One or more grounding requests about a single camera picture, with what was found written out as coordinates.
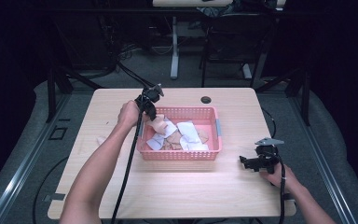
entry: person's left arm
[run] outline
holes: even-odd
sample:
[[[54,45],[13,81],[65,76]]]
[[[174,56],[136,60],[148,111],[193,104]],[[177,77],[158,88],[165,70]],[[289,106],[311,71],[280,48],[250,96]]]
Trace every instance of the person's left arm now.
[[[66,197],[60,223],[101,223],[99,207],[103,194],[115,170],[124,140],[136,124],[138,115],[135,102],[123,105],[117,125],[78,173]]]

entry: plastic basket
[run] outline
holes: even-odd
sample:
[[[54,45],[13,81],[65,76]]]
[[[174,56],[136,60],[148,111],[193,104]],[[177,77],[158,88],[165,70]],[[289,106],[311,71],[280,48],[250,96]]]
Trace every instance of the plastic basket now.
[[[137,142],[137,150],[146,161],[213,161],[222,149],[220,123],[216,109],[205,107],[157,107],[157,114],[163,114],[176,124],[192,120],[197,129],[208,134],[209,150],[153,150],[146,143],[156,133],[149,125],[141,127]]]

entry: office chair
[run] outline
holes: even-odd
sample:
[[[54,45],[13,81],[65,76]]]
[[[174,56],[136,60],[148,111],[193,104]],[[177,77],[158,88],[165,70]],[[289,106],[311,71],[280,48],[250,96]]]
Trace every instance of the office chair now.
[[[245,77],[206,77],[207,63],[237,63],[240,70],[254,64],[250,87],[260,55],[266,51],[275,29],[275,19],[263,13],[231,13],[208,19],[204,24],[205,44],[200,60],[201,87],[205,79],[246,79]]]

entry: person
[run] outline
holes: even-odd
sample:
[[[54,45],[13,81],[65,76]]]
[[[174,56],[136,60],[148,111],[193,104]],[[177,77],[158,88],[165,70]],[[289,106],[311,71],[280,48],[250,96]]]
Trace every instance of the person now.
[[[117,124],[106,140],[92,153],[69,190],[60,223],[90,224],[101,223],[99,208],[103,194],[115,171],[118,154],[139,116],[138,105],[128,101],[120,109]],[[286,168],[287,189],[295,198],[307,223],[335,223],[322,207],[316,203],[310,192],[296,179],[292,170]],[[260,172],[260,175],[275,186],[281,183],[281,166],[277,164],[273,175]]]
[[[282,166],[280,163],[275,165],[275,173],[260,172],[260,176],[267,179],[274,186],[280,186],[282,180]],[[336,223],[322,207],[315,201],[310,192],[296,178],[292,169],[287,165],[285,168],[285,190],[289,191],[294,197],[306,223],[308,224],[330,224]]]

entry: table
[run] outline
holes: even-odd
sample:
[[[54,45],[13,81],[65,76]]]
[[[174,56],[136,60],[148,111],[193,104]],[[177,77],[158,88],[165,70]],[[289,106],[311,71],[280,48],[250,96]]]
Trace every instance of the table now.
[[[225,7],[232,3],[232,0],[153,0],[153,7]],[[277,8],[282,8],[286,0],[278,0]],[[177,20],[172,17],[172,64],[171,79],[178,78],[179,50],[178,50]]]
[[[278,188],[253,170],[244,169],[239,156],[254,158],[255,142],[269,136],[255,91],[248,88],[164,89],[159,106],[214,106],[220,119],[222,150],[215,161],[144,161],[135,151],[131,173],[117,218],[278,217]],[[141,90],[100,89],[94,92],[56,194],[66,195],[75,177],[98,147],[97,137],[110,134],[122,104]],[[205,105],[200,98],[211,97]],[[111,218],[122,184],[133,128],[126,138],[117,168],[103,196],[100,217]],[[48,216],[58,219],[64,201],[53,200]],[[296,212],[285,202],[287,216]]]

